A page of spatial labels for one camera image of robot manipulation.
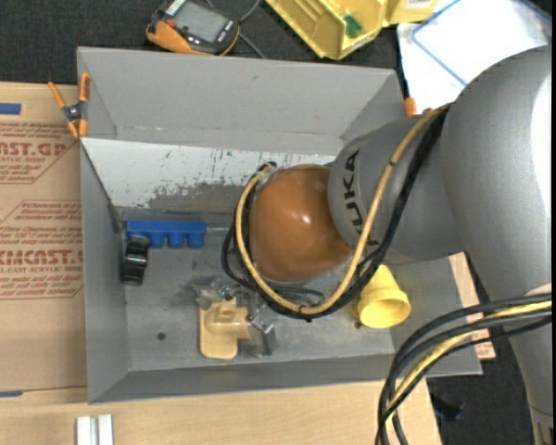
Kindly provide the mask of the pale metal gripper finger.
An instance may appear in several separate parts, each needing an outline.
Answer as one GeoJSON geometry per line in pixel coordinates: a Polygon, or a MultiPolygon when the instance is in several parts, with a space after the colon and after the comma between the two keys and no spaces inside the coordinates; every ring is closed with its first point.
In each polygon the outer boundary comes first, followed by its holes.
{"type": "Polygon", "coordinates": [[[199,307],[211,307],[213,303],[230,301],[237,296],[235,286],[217,280],[208,284],[195,284],[195,292],[199,307]]]}
{"type": "Polygon", "coordinates": [[[251,317],[247,320],[247,330],[251,343],[249,352],[253,357],[271,356],[277,349],[274,324],[264,322],[259,317],[251,317]]]}

